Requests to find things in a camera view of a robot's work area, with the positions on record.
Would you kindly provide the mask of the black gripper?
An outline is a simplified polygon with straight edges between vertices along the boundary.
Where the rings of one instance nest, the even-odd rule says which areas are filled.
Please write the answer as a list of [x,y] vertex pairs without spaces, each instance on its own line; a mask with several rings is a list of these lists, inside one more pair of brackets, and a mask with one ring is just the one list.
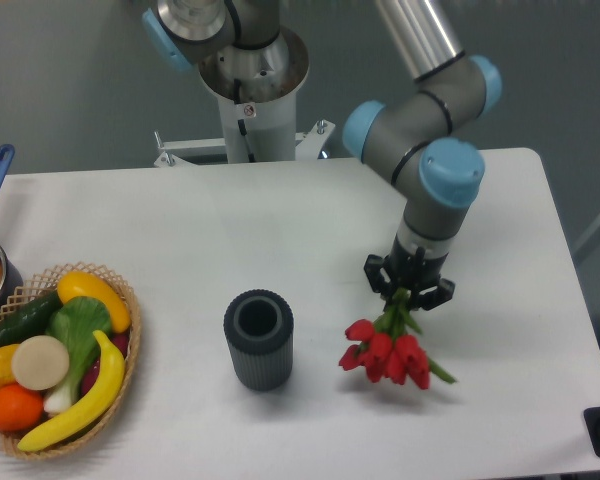
[[408,303],[410,311],[430,311],[449,302],[455,293],[456,284],[441,278],[446,258],[447,254],[428,258],[423,247],[410,253],[395,238],[388,257],[369,254],[363,270],[371,290],[382,299],[390,300],[396,285],[412,291]]

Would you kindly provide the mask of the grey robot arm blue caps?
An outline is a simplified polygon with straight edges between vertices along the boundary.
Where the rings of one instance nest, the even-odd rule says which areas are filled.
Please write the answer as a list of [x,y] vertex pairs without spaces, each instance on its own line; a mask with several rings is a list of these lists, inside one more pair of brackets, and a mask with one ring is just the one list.
[[[403,289],[409,309],[430,310],[453,296],[441,269],[485,170],[453,134],[497,103],[502,80],[487,58],[464,52],[437,2],[376,7],[417,91],[396,107],[365,102],[343,128],[345,148],[406,199],[390,253],[368,257],[364,271],[384,299]],[[196,68],[216,97],[230,162],[298,157],[295,96],[308,53],[278,2],[154,1],[142,24],[169,65]]]

